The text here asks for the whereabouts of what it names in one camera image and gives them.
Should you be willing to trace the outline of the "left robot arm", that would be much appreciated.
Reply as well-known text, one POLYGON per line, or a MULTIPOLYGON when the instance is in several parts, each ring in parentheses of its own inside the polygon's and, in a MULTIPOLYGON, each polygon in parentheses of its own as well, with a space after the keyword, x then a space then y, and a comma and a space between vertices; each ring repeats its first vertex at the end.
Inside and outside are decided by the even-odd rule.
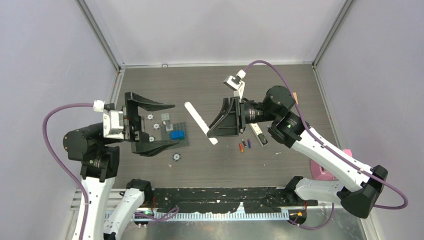
POLYGON ((126 92, 121 109, 102 100, 90 106, 102 114, 102 121, 72 130, 63 138, 68 159, 81 163, 82 196, 73 239, 118 240, 136 210, 148 207, 154 199, 149 181, 132 179, 113 213, 106 216, 120 164, 118 143, 129 142, 131 151, 142 157, 154 157, 176 145, 175 140, 150 141, 139 115, 139 109, 156 112, 171 109, 173 105, 126 92))

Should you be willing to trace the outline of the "white remote control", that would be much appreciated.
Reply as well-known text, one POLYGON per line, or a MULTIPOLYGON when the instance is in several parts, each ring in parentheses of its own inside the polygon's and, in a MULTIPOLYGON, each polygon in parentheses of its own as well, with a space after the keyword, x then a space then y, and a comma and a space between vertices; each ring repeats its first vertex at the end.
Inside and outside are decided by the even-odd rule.
POLYGON ((191 115, 191 117, 194 119, 194 121, 199 126, 199 128, 204 133, 204 135, 207 137, 207 139, 210 141, 210 143, 212 145, 216 145, 218 143, 218 140, 214 137, 207 136, 207 133, 210 130, 210 128, 207 126, 206 122, 203 120, 203 118, 195 109, 195 107, 192 105, 192 103, 187 101, 184 103, 184 107, 188 111, 188 113, 191 115))

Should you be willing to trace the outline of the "black silver battery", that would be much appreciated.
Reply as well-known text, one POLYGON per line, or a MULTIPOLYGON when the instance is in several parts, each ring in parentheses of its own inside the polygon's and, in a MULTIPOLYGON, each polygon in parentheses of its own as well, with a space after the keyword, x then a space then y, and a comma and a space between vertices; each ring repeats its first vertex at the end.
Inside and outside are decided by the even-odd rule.
POLYGON ((242 139, 242 140, 241 140, 241 142, 242 142, 242 144, 243 144, 243 146, 244 146, 245 148, 247 148, 247 147, 248 147, 248 145, 247 145, 247 143, 245 142, 245 140, 244 140, 244 139, 242 139))

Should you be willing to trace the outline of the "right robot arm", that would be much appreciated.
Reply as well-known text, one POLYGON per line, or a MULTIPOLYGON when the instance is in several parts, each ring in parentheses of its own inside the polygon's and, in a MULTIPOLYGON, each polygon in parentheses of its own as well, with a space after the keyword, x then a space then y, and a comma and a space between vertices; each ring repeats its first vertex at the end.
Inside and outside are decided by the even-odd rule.
POLYGON ((271 87, 261 102, 224 98, 218 116, 209 126, 207 137, 233 137, 241 134, 247 124, 271 122, 268 132, 279 144, 304 154, 335 176, 333 181, 294 176, 286 185, 285 198, 291 205, 303 200, 340 204, 350 214, 366 219, 380 196, 383 185, 372 177, 385 180, 388 171, 381 165, 371 167, 352 164, 359 161, 328 142, 291 108, 295 99, 281 85, 271 87))

